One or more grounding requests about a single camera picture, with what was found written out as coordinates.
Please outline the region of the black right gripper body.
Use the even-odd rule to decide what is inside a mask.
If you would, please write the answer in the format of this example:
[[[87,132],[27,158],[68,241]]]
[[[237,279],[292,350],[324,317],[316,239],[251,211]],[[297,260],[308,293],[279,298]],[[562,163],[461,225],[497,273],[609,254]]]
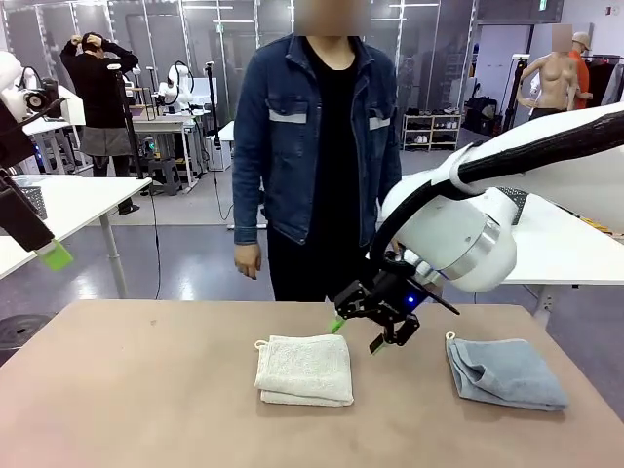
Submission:
[[[373,277],[365,305],[382,322],[403,322],[427,298],[408,279],[380,270]]]

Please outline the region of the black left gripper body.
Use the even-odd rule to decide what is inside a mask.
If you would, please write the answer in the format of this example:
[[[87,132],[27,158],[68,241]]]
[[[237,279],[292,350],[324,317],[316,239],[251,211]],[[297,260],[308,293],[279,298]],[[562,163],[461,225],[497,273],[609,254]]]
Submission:
[[[18,121],[4,102],[1,102],[0,131],[2,168],[10,168],[34,154],[35,148],[32,141],[19,127]]]

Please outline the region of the person's right hand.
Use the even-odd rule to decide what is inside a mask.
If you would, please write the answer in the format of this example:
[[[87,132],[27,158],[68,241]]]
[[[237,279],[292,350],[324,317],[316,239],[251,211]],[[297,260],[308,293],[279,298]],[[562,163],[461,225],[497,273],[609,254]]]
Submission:
[[[241,274],[256,280],[257,273],[261,270],[261,249],[259,244],[236,245],[234,248],[234,263]]]

